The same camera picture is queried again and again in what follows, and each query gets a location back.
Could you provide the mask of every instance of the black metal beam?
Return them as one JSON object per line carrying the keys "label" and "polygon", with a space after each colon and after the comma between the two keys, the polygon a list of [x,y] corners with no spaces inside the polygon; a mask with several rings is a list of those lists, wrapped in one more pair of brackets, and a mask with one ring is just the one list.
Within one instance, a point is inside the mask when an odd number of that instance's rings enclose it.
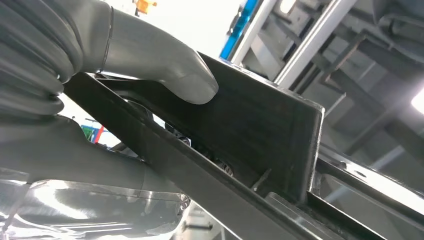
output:
{"label": "black metal beam", "polygon": [[303,202],[323,119],[320,107],[210,57],[202,57],[219,84],[217,95],[205,105],[187,103],[157,82],[102,83],[145,106],[226,163],[253,170],[256,176],[251,182],[245,181],[248,186],[272,169],[264,185],[271,184],[279,195]]}
{"label": "black metal beam", "polygon": [[318,239],[91,76],[75,75],[65,94],[239,238]]}

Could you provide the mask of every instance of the orange object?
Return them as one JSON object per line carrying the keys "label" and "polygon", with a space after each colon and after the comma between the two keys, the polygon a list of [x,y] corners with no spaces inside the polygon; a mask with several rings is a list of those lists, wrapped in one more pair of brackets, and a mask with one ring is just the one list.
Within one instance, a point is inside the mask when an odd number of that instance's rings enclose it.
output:
{"label": "orange object", "polygon": [[149,0],[138,0],[135,5],[137,6],[137,10],[140,13],[147,14],[149,13],[149,7],[150,6],[156,7],[158,3],[155,1],[149,1]]}
{"label": "orange object", "polygon": [[94,143],[95,144],[99,142],[100,135],[102,135],[102,133],[104,131],[105,131],[105,127],[104,126],[101,126],[101,128],[98,130],[97,136],[95,136],[95,139],[94,139]]}

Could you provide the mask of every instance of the metal rail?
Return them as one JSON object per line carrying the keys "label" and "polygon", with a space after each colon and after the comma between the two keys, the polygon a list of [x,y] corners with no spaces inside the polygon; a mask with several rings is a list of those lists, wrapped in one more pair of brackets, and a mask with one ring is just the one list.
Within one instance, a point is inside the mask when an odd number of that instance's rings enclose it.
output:
{"label": "metal rail", "polygon": [[274,79],[279,88],[288,89],[318,52],[326,39],[349,12],[356,0],[333,0],[306,35],[296,52]]}

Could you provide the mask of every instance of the shiny metal surface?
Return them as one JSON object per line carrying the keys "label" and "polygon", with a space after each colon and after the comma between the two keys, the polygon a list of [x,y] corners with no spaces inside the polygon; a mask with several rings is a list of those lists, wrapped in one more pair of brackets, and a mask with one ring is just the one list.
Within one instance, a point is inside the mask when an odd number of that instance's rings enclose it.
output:
{"label": "shiny metal surface", "polygon": [[355,3],[356,0],[331,1],[296,52],[274,79],[279,88],[288,89],[294,83]]}
{"label": "shiny metal surface", "polygon": [[3,239],[169,239],[188,207],[179,193],[0,174]]}
{"label": "shiny metal surface", "polygon": [[298,224],[301,228],[304,228],[311,235],[314,235],[316,239],[321,240],[342,240],[343,238],[322,223],[319,223],[311,216],[307,215],[294,205],[290,204],[287,200],[279,196],[274,192],[270,192],[265,200],[270,203],[273,207],[288,215],[289,217],[295,219],[296,224]]}
{"label": "shiny metal surface", "polygon": [[316,169],[350,186],[386,211],[424,230],[424,196],[321,144]]}

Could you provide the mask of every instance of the red pole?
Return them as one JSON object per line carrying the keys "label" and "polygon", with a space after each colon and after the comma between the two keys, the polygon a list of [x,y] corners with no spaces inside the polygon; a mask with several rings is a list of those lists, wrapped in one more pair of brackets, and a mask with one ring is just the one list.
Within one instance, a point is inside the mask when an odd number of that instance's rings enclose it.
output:
{"label": "red pole", "polygon": [[100,129],[98,130],[97,135],[95,136],[95,139],[94,139],[94,143],[95,143],[95,144],[99,142],[100,135],[102,135],[102,133],[103,133],[104,131],[105,131],[105,127],[104,127],[104,126],[101,126],[101,127],[100,127]]}

